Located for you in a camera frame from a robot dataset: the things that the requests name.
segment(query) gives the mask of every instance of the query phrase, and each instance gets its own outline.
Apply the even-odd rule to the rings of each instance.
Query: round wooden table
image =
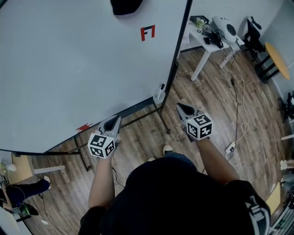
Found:
[[[274,48],[270,43],[265,43],[266,51],[269,54],[262,62],[255,65],[255,71],[261,81],[265,84],[268,83],[268,80],[275,76],[278,72],[280,72],[287,80],[290,80],[290,73],[287,68],[287,65],[280,53]],[[263,69],[261,66],[271,58],[273,63],[266,69]],[[272,68],[277,67],[277,69],[272,72],[270,75],[266,76],[266,73],[269,72]]]

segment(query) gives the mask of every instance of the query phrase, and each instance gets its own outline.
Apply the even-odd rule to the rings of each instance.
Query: wooden floor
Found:
[[[186,52],[178,59],[177,71],[170,95],[167,99],[163,118],[171,130],[167,134],[160,118],[156,113],[141,119],[120,131],[122,143],[118,146],[113,157],[113,167],[118,173],[118,180],[125,184],[130,172],[146,162],[150,157],[162,157],[162,148],[170,144],[174,151],[186,154],[199,171],[203,164],[195,143],[190,143],[183,134],[179,118],[175,111],[177,102],[190,103],[208,112],[215,122],[215,129],[211,141],[220,152],[235,140],[236,107],[235,93],[231,85],[231,65],[228,63],[223,69],[218,65],[223,60],[222,52],[213,53],[199,75],[199,80],[192,82],[190,77],[200,61],[204,50]],[[289,158],[290,147],[281,137],[289,134],[290,128],[282,124],[282,115],[278,109],[278,95],[272,82],[265,85],[259,81],[254,68],[241,52],[236,56],[245,84],[245,105],[249,117],[249,130],[237,143],[237,150],[233,164],[245,161],[241,179],[248,180],[262,198],[267,198],[272,185],[281,178],[279,162]],[[237,99],[242,101],[243,83],[239,73],[233,65],[233,77],[236,82]],[[123,119],[130,121],[146,110],[137,112]],[[242,135],[241,123],[246,122],[243,106],[239,107],[238,137]],[[80,144],[88,141],[92,130],[83,133],[78,141]],[[55,150],[70,150],[74,142],[68,141]],[[89,159],[93,168],[94,160],[83,148],[83,153]],[[64,164],[65,170],[49,173],[52,188],[44,193],[46,211],[53,223],[66,235],[77,234],[79,220],[87,211],[87,200],[93,179],[93,171],[86,172],[79,156],[34,157],[34,166],[48,167]],[[115,191],[119,193],[121,186],[115,183]],[[41,219],[49,221],[44,212],[44,205],[38,196],[31,197],[28,203],[34,205],[40,216],[26,221],[33,234],[58,234],[54,229],[46,228]]]

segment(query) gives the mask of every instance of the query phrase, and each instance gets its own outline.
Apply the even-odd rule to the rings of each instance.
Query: seated person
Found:
[[[43,193],[50,188],[50,179],[48,176],[44,176],[44,179],[29,185],[6,186],[5,182],[1,182],[0,207],[12,212],[12,209],[20,206],[26,198]]]

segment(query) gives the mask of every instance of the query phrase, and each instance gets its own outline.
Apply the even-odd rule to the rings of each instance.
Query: wire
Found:
[[[5,184],[8,185],[8,186],[11,186],[11,187],[17,188],[17,189],[19,189],[19,190],[23,193],[23,201],[22,201],[22,203],[21,203],[20,206],[16,207],[16,208],[21,208],[22,205],[24,204],[24,200],[26,199],[26,195],[24,194],[24,192],[23,192],[19,187],[16,187],[16,186],[14,186],[14,185],[11,185],[11,184],[9,184],[8,182],[5,182]]]
[[[61,232],[56,226],[55,224],[51,221],[51,219],[49,218],[48,214],[47,214],[47,211],[46,211],[46,205],[45,205],[45,201],[44,201],[44,198],[41,194],[39,194],[39,197],[43,200],[43,204],[44,204],[44,211],[45,211],[45,214],[47,216],[47,218],[49,219],[50,223],[54,226],[54,228],[58,231],[59,234],[63,234],[65,235],[63,232]]]
[[[54,228],[54,227],[49,227],[49,226],[47,226],[46,224],[44,224],[47,228],[49,228],[49,229],[55,229],[56,231],[57,231],[57,233],[59,233],[59,235],[61,235],[61,233],[56,229],[56,228]]]
[[[235,143],[237,143],[240,139],[243,138],[243,136],[246,134],[246,132],[247,132],[248,129],[249,129],[249,117],[248,117],[248,115],[247,115],[247,111],[246,111],[246,107],[245,107],[245,102],[244,102],[244,98],[245,98],[245,82],[244,82],[243,76],[242,76],[242,74],[241,74],[241,72],[240,72],[240,68],[239,68],[238,64],[237,64],[237,63],[235,63],[235,64],[236,64],[236,66],[237,66],[237,69],[238,69],[238,71],[239,71],[239,73],[240,73],[240,75],[241,75],[242,82],[243,82],[243,98],[242,98],[242,103],[243,103],[243,108],[244,108],[244,111],[245,111],[245,114],[246,114],[246,118],[247,118],[247,126],[246,126],[245,123],[242,123],[242,124],[241,124],[241,130],[242,130],[242,132],[243,132],[243,135],[242,135],[238,140],[235,141]]]
[[[124,186],[118,181],[118,174],[117,174],[117,172],[116,172],[116,170],[113,168],[113,167],[111,167],[113,170],[114,170],[114,172],[115,172],[115,181],[116,181],[116,183],[118,183],[120,186],[122,186],[123,188],[124,188]]]
[[[215,30],[213,30],[213,31],[211,31],[211,32],[214,33],[215,31],[219,31],[219,32],[221,32],[220,36],[223,37],[223,38],[225,37],[224,31],[222,31],[221,29],[218,29],[218,28],[217,28],[217,29],[215,29]]]
[[[237,89],[236,89],[235,81],[234,81],[234,78],[233,78],[233,63],[234,63],[235,60],[236,60],[237,53],[238,53],[238,51],[236,52],[235,56],[233,55],[234,60],[233,60],[233,62],[231,63],[231,83],[232,83],[232,86],[234,87],[234,91],[235,91],[235,101],[236,101],[236,103],[237,103],[237,110],[236,110],[236,134],[235,134],[235,141],[234,141],[235,145],[237,145],[237,142],[238,142],[241,138],[243,138],[243,136],[246,134],[246,132],[247,132],[248,129],[249,129],[249,118],[248,118],[247,111],[246,111],[246,107],[245,107],[245,103],[244,103],[244,98],[245,98],[245,81],[244,81],[243,76],[242,76],[242,74],[241,74],[240,68],[239,68],[239,66],[238,66],[238,64],[237,64],[237,62],[236,62],[235,64],[236,64],[236,66],[237,66],[237,69],[238,69],[238,71],[239,71],[239,73],[240,73],[240,76],[241,76],[241,78],[242,78],[242,82],[243,82],[243,99],[242,99],[242,103],[243,103],[244,111],[245,111],[246,118],[247,118],[247,126],[246,126],[245,123],[242,123],[242,124],[241,124],[241,130],[242,130],[242,132],[243,132],[243,135],[242,135],[239,139],[237,139],[238,114],[239,114],[238,108],[239,108],[239,106],[241,105],[241,103],[240,103],[240,102],[238,101],[238,99],[237,99]],[[234,149],[233,154],[231,155],[230,159],[227,159],[227,153],[226,153],[226,155],[225,155],[225,158],[226,158],[226,160],[227,160],[229,163],[230,163],[230,160],[231,160],[231,159],[233,158],[233,156],[234,156],[235,150],[236,150],[236,146],[235,146],[235,149]],[[231,164],[232,166],[234,166],[234,167],[237,167],[237,166],[241,165],[242,163],[243,163],[242,170],[241,170],[241,171],[237,171],[237,172],[242,172],[243,169],[244,169],[245,162],[241,162],[241,163],[239,163],[239,164],[237,164],[237,165],[233,165],[233,164],[231,164],[231,163],[230,163],[230,164]]]

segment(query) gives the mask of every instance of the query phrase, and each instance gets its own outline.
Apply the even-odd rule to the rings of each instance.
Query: table leg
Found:
[[[64,165],[57,166],[57,167],[39,168],[39,169],[34,169],[34,174],[47,173],[47,172],[58,171],[62,169],[65,169]]]
[[[226,63],[232,58],[232,56],[234,55],[234,53],[236,52],[236,50],[232,50],[227,57],[224,59],[224,61],[220,64],[220,68],[223,68]]]
[[[200,73],[201,69],[203,68],[204,64],[208,60],[209,56],[210,56],[210,52],[205,51],[204,55],[201,58],[201,61],[199,62],[195,72],[193,73],[193,75],[191,77],[192,81],[194,81],[197,78],[197,76]]]
[[[287,139],[291,139],[291,138],[294,138],[294,134],[284,136],[281,138],[281,140],[287,140]]]
[[[267,72],[269,72],[272,68],[274,68],[276,65],[274,63],[272,63],[268,68],[266,68],[265,70],[263,70],[262,72],[260,72],[258,74],[258,76],[261,78],[262,76],[264,76]]]
[[[259,64],[256,64],[255,66],[257,68],[260,68],[266,61],[268,61],[270,59],[270,56],[267,56],[262,62],[260,62]]]
[[[279,73],[279,70],[277,69],[277,70],[275,70],[274,72],[272,72],[270,75],[268,75],[267,77],[266,77],[266,79],[267,80],[270,80],[273,76],[275,76],[277,73]]]

